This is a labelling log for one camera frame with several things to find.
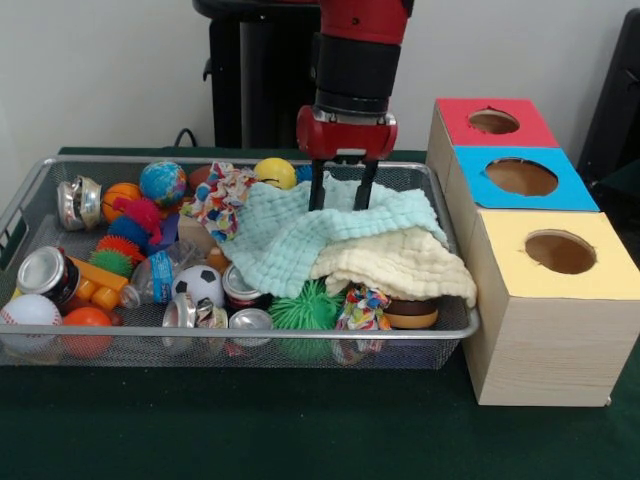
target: baseball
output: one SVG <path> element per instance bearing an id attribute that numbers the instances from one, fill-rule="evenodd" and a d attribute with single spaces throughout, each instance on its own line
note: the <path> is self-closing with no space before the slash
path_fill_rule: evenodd
<path id="1" fill-rule="evenodd" d="M 6 325 L 61 325 L 62 317 L 53 302 L 42 295 L 22 295 L 0 310 L 0 320 Z M 0 335 L 5 346 L 16 353 L 44 350 L 55 335 Z"/>

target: shape sorter box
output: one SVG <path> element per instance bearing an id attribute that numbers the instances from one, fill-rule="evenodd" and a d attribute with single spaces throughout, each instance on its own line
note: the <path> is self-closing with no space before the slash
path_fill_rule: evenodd
<path id="1" fill-rule="evenodd" d="M 531 100 L 440 98 L 433 112 L 427 165 L 443 191 L 454 147 L 557 148 L 558 142 Z"/>
<path id="2" fill-rule="evenodd" d="M 478 403 L 604 406 L 640 332 L 640 272 L 607 217 L 481 210 L 467 263 Z"/>
<path id="3" fill-rule="evenodd" d="M 559 148 L 456 147 L 445 200 L 463 258 L 477 207 L 598 212 Z"/>

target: plastic bottle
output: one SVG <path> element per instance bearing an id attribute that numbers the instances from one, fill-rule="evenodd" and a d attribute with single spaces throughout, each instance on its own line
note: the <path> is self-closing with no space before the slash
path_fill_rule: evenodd
<path id="1" fill-rule="evenodd" d="M 129 285 L 120 293 L 120 302 L 127 308 L 137 308 L 145 303 L 169 303 L 174 277 L 182 270 L 201 263 L 203 258 L 191 240 L 177 241 L 138 265 Z"/>

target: white wall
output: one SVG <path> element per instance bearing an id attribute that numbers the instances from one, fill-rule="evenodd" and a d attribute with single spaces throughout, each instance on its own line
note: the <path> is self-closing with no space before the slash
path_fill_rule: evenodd
<path id="1" fill-rule="evenodd" d="M 212 144 L 208 25 L 190 0 L 0 0 L 0 205 L 63 145 Z"/>
<path id="2" fill-rule="evenodd" d="M 437 96 L 532 98 L 577 160 L 633 0 L 416 0 L 393 99 L 398 148 Z M 0 206 L 63 145 L 212 144 L 208 21 L 190 0 L 0 0 Z"/>

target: mesh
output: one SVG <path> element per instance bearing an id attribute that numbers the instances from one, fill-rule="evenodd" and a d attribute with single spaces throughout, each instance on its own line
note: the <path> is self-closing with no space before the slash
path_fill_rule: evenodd
<path id="1" fill-rule="evenodd" d="M 189 173 L 202 163 L 182 164 Z M 103 191 L 118 182 L 137 183 L 145 163 L 108 161 L 59 161 L 43 166 L 34 191 L 25 192 L 22 218 L 27 234 L 13 260 L 0 272 L 0 300 L 6 303 L 15 288 L 21 261 L 30 252 L 45 245 L 64 248 L 68 255 L 88 258 L 106 229 L 93 232 L 66 232 L 59 224 L 56 187 L 76 175 L 91 177 L 103 185 Z M 340 180 L 359 180 L 362 169 L 353 166 L 330 168 Z M 423 169 L 403 166 L 380 168 L 376 181 L 397 191 L 422 189 L 438 210 L 429 176 Z M 128 327 L 159 327 L 164 307 L 146 305 L 135 310 L 116 310 Z M 468 312 L 461 299 L 445 297 L 440 316 L 432 330 L 462 330 L 468 326 Z M 196 337 L 142 337 L 137 335 L 100 337 L 69 335 L 1 335 L 5 344 L 0 365 L 56 364 L 113 367 L 275 367 L 275 368 L 417 368 L 438 369 L 444 365 L 459 339 L 384 340 L 363 350 L 355 340 L 321 338 L 265 338 L 258 347 L 245 347 L 242 339 Z"/>

